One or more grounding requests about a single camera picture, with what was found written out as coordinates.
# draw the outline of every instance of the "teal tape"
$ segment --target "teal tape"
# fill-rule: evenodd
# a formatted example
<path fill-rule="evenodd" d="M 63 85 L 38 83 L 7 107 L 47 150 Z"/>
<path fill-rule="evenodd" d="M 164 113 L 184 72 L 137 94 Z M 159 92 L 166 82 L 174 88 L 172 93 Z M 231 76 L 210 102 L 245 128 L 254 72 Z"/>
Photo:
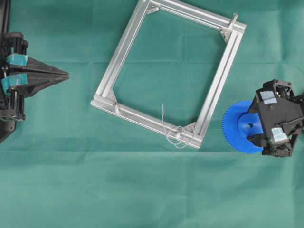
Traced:
<path fill-rule="evenodd" d="M 6 62 L 8 64 L 26 66 L 28 62 L 28 56 L 20 54 L 11 54 L 6 57 Z"/>
<path fill-rule="evenodd" d="M 1 80 L 3 91 L 7 96 L 10 95 L 8 89 L 12 86 L 24 85 L 28 83 L 27 74 L 18 74 L 5 77 Z"/>

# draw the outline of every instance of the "screw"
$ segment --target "screw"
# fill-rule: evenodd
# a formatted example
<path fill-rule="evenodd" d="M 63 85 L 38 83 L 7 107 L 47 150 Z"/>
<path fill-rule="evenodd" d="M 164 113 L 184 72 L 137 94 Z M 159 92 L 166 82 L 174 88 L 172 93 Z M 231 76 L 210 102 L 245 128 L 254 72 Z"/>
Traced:
<path fill-rule="evenodd" d="M 119 110 L 119 106 L 118 106 L 118 103 L 117 103 L 117 102 L 113 103 L 113 106 L 114 106 L 114 108 L 115 108 L 116 111 Z"/>

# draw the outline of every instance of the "gear teeth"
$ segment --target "gear teeth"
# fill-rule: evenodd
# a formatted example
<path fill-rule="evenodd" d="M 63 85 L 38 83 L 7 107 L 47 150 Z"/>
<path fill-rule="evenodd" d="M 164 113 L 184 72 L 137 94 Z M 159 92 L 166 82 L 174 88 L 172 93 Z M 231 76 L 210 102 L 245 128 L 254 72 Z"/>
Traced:
<path fill-rule="evenodd" d="M 248 102 L 251 104 L 251 101 L 250 100 L 243 100 L 243 101 L 238 101 L 238 102 L 235 102 L 232 106 L 230 106 L 230 108 L 228 108 L 226 110 L 226 112 L 224 113 L 223 115 L 223 119 L 222 119 L 222 131 L 223 131 L 223 134 L 227 140 L 227 142 L 237 151 L 241 151 L 243 153 L 249 153 L 249 154 L 253 154 L 253 153 L 257 153 L 257 151 L 252 151 L 252 150 L 248 150 L 248 149 L 245 149 L 245 148 L 240 148 L 238 147 L 237 145 L 235 145 L 229 138 L 229 134 L 227 133 L 227 130 L 226 130 L 226 117 L 229 115 L 229 112 L 231 111 L 231 109 L 235 108 L 238 104 L 241 104 L 241 103 L 245 103 L 245 102 Z"/>

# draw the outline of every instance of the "green fabric surface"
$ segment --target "green fabric surface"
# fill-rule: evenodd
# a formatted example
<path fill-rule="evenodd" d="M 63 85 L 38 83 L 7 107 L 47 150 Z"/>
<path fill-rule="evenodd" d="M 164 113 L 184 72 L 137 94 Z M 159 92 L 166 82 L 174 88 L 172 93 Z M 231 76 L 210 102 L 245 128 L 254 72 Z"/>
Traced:
<path fill-rule="evenodd" d="M 0 146 L 4 228 L 300 228 L 304 138 L 291 158 L 247 155 L 221 119 L 273 78 L 304 92 L 303 0 L 185 0 L 247 30 L 199 150 L 91 107 L 137 0 L 12 0 L 10 31 L 28 55 L 71 78 L 26 99 L 26 121 Z M 114 91 L 157 118 L 193 122 L 225 48 L 220 34 L 149 15 Z"/>

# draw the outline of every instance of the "blue gear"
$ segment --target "blue gear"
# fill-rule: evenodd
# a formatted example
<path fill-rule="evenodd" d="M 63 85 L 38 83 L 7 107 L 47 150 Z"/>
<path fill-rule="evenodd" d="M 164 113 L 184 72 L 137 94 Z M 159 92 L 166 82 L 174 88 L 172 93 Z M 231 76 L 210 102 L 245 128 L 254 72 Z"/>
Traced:
<path fill-rule="evenodd" d="M 225 138 L 233 148 L 244 153 L 257 153 L 263 150 L 263 147 L 257 147 L 247 139 L 248 136 L 263 133 L 258 113 L 247 113 L 251 103 L 235 103 L 225 112 L 222 120 Z"/>

